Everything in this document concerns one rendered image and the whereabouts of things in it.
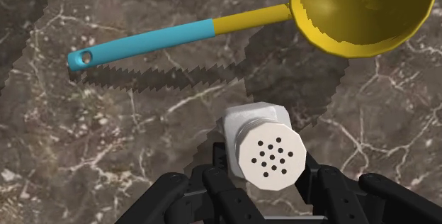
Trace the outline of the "white salt shaker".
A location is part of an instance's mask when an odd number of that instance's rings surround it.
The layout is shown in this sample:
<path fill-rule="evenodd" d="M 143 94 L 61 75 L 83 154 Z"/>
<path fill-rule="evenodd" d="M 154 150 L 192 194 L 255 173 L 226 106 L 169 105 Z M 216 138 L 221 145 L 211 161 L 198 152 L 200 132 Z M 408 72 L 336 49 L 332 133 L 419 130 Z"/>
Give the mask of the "white salt shaker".
<path fill-rule="evenodd" d="M 280 191 L 304 171 L 307 150 L 285 107 L 266 102 L 229 107 L 222 127 L 236 177 L 261 190 Z"/>

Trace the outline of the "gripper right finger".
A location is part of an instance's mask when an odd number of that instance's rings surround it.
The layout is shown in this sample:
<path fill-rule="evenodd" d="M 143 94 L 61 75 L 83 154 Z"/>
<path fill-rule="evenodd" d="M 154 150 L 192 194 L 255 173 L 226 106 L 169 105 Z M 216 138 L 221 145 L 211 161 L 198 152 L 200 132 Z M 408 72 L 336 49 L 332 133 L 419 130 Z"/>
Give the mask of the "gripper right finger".
<path fill-rule="evenodd" d="M 306 156 L 295 186 L 315 215 L 329 224 L 442 224 L 442 207 L 381 174 L 349 179 Z"/>

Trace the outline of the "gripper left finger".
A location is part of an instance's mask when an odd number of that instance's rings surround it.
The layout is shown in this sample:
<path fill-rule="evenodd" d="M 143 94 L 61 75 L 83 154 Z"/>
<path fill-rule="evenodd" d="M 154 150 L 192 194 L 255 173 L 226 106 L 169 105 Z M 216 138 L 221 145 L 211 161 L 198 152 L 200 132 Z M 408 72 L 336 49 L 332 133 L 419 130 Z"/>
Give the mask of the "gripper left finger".
<path fill-rule="evenodd" d="M 266 219 L 227 176 L 225 144 L 212 146 L 212 162 L 191 176 L 161 175 L 115 224 L 266 224 Z"/>

